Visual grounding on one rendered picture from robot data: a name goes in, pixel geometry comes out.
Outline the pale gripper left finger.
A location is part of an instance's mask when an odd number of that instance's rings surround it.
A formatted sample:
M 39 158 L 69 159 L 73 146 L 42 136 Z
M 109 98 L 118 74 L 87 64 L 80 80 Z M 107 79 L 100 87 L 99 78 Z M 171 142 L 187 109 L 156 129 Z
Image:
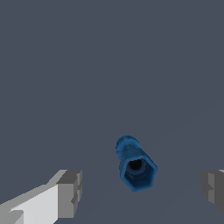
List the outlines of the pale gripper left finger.
M 45 185 L 0 205 L 0 224 L 55 224 L 73 218 L 82 195 L 82 171 L 59 170 Z

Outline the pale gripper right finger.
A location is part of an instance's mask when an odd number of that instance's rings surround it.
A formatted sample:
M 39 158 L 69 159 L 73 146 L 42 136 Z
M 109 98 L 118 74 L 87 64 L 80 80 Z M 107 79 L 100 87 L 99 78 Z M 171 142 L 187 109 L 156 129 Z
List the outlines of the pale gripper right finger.
M 202 171 L 200 178 L 203 196 L 224 214 L 224 170 Z

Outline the blue hexagonal socket object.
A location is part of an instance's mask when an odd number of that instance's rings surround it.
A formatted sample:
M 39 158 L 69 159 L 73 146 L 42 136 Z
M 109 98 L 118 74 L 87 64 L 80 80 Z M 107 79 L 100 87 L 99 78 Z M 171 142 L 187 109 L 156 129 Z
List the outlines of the blue hexagonal socket object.
M 143 151 L 133 136 L 122 136 L 116 143 L 116 155 L 120 159 L 120 178 L 133 193 L 154 186 L 158 167 Z

